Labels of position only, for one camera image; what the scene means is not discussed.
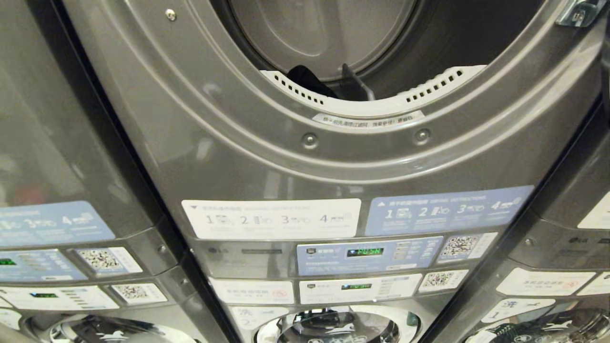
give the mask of blue sticker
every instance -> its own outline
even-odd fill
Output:
[[[299,275],[336,275],[427,268],[442,236],[296,247]]]
[[[0,247],[99,242],[115,238],[86,201],[0,208]]]
[[[509,223],[534,186],[375,198],[366,236],[421,234]]]
[[[3,282],[86,279],[57,249],[0,251],[0,281]]]

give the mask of white instruction label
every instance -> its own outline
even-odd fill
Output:
[[[603,272],[577,295],[593,295],[610,293],[610,272]]]
[[[295,303],[291,281],[226,280],[209,278],[225,303],[289,305]]]
[[[11,304],[7,303],[6,301],[4,301],[2,298],[0,298],[0,307],[13,307]]]
[[[378,278],[299,282],[301,304],[348,303],[407,298],[413,295],[421,274]]]
[[[570,295],[593,276],[595,272],[529,272],[515,268],[496,291],[508,295]]]
[[[545,308],[555,303],[555,299],[510,298],[500,301],[489,311],[481,321],[495,323],[498,320],[516,316],[517,314]]]
[[[0,297],[20,309],[78,311],[119,308],[98,286],[0,287]]]
[[[231,307],[237,326],[246,330],[256,329],[272,319],[285,316],[288,312],[289,310],[283,307]]]
[[[610,229],[610,192],[587,214],[579,229]]]
[[[19,320],[21,314],[11,309],[0,309],[0,324],[4,324],[11,329],[19,330]]]
[[[218,240],[354,237],[360,205],[360,199],[182,201],[197,237]]]
[[[319,123],[323,123],[331,126],[338,126],[340,128],[352,128],[352,129],[379,129],[386,128],[388,126],[395,126],[407,123],[409,121],[414,121],[420,118],[425,117],[423,112],[418,110],[415,112],[411,112],[409,114],[398,115],[396,117],[384,118],[384,119],[370,119],[370,120],[361,120],[361,119],[347,119],[343,117],[337,117],[335,115],[316,114],[313,118],[313,121],[317,121]]]

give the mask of stacked washer dryer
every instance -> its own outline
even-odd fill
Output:
[[[0,323],[43,342],[223,342],[53,7],[5,2],[0,25]]]
[[[608,342],[608,119],[599,108],[429,342]]]
[[[243,342],[419,341],[599,93],[569,1],[330,3],[64,1]]]

